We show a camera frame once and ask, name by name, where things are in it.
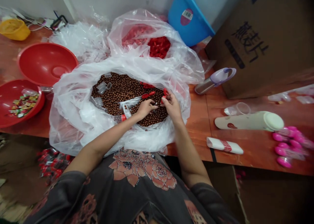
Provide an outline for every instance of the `wooden table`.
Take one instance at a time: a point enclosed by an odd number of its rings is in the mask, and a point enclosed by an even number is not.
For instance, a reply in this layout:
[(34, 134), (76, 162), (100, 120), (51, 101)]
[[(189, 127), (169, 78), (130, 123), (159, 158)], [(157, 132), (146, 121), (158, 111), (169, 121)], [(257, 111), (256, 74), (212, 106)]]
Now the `wooden table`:
[[(51, 31), (41, 29), (32, 32), (31, 36), (23, 42), (10, 41), (0, 35), (0, 84), (23, 78), (16, 64), (16, 57), (21, 48), (39, 42), (42, 37), (49, 37)], [(302, 105), (296, 99), (276, 105), (266, 97), (229, 100), (221, 87), (210, 90), (206, 95), (197, 95), (194, 86), (190, 86), (191, 114), (187, 122), (187, 129), (192, 141), (204, 161), (263, 168), (275, 171), (314, 175), (312, 157), (307, 161), (293, 160), (292, 168), (286, 169), (276, 163), (277, 155), (273, 149), (278, 144), (271, 138), (271, 133), (257, 130), (220, 130), (214, 124), (214, 119), (224, 117), (223, 109), (237, 102), (245, 102), (255, 111), (271, 111), (280, 115), (286, 125), (297, 126), (306, 136), (314, 140), (314, 106)], [(27, 122), (0, 129), (1, 132), (12, 134), (26, 134), (39, 137), (49, 137), (49, 112), (51, 100), (46, 100), (44, 108)], [(218, 150), (210, 150), (206, 145), (206, 137), (219, 138), (236, 142), (244, 150), (243, 155), (235, 155)], [(168, 145), (168, 154), (176, 156), (174, 143)]]

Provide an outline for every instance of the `blue bin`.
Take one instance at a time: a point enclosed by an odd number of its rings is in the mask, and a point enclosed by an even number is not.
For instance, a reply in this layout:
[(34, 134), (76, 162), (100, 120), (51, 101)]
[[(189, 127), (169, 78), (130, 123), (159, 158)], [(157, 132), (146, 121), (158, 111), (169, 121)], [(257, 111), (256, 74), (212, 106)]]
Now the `blue bin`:
[(194, 0), (174, 0), (168, 13), (169, 24), (179, 32), (187, 46), (194, 46), (215, 35)]

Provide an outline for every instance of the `red bowl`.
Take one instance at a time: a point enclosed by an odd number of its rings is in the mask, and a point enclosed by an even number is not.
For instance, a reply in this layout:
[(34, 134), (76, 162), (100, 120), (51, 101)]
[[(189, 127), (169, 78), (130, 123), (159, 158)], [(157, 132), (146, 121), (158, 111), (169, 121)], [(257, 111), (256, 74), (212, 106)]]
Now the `red bowl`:
[[(22, 118), (9, 116), (9, 110), (12, 109), (13, 101), (22, 96), (22, 90), (25, 88), (32, 89), (39, 93), (36, 105)], [(39, 86), (28, 80), (18, 79), (7, 82), (0, 86), (0, 128), (6, 128), (14, 124), (23, 122), (37, 114), (45, 103), (45, 96)]]
[(32, 83), (52, 87), (62, 74), (72, 72), (79, 62), (69, 49), (61, 45), (35, 43), (19, 53), (17, 64)]

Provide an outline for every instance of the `person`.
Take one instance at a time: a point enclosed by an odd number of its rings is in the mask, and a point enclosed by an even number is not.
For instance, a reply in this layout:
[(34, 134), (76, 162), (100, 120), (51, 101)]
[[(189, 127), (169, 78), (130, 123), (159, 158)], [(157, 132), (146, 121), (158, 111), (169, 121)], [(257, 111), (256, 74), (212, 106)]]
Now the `person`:
[(157, 153), (122, 148), (104, 158), (158, 107), (146, 100), (137, 113), (82, 148), (24, 223), (238, 223), (212, 187), (175, 95), (162, 101), (174, 125), (183, 180)]

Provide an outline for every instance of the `white container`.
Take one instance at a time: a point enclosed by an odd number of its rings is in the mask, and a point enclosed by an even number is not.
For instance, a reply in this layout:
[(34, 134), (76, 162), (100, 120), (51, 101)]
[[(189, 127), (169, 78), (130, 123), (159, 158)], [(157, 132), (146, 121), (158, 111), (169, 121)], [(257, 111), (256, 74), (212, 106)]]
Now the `white container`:
[(223, 141), (216, 138), (207, 137), (207, 146), (209, 148), (214, 148), (218, 150), (223, 150), (226, 152), (231, 152), (235, 154), (243, 154), (242, 148), (234, 142)]
[(268, 111), (259, 111), (254, 114), (226, 116), (215, 119), (215, 124), (220, 129), (251, 129), (276, 131), (284, 127), (280, 116)]

